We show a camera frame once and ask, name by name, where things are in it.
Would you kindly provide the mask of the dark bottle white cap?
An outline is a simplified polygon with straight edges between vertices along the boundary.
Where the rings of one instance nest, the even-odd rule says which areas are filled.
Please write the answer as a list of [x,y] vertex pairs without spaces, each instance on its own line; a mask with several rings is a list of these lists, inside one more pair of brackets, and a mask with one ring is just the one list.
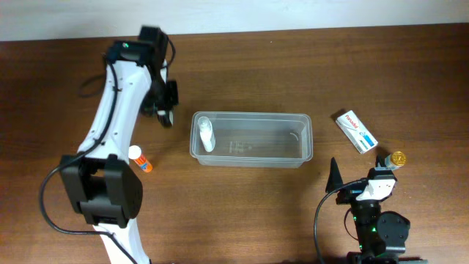
[[164,128],[171,128],[174,125],[174,112],[172,110],[158,110],[157,118]]

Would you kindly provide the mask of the white lotion bottle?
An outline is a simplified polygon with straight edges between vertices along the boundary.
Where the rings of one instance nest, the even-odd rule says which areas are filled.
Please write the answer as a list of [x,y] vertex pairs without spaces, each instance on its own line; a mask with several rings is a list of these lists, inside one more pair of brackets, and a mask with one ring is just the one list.
[[215,134],[212,123],[208,117],[198,119],[199,135],[206,152],[211,153],[215,148]]

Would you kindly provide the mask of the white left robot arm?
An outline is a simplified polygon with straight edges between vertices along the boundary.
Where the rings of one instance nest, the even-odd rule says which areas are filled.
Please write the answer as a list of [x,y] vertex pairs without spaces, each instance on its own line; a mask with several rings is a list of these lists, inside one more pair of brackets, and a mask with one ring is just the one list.
[[129,147],[137,116],[174,124],[177,83],[166,58],[175,47],[156,26],[137,40],[117,40],[104,56],[106,80],[92,126],[76,155],[64,155],[59,172],[73,210],[102,238],[112,263],[150,263],[138,229],[143,185],[130,168]]

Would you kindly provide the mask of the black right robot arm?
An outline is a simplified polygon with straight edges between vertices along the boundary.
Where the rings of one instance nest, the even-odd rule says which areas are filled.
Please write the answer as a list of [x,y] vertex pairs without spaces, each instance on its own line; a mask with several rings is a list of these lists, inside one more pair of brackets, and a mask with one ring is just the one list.
[[360,249],[347,254],[348,263],[428,262],[419,257],[401,257],[406,252],[410,221],[397,212],[381,209],[380,203],[392,195],[396,183],[393,171],[380,157],[366,177],[348,183],[343,182],[336,159],[331,159],[326,196],[336,194],[336,204],[350,206]]

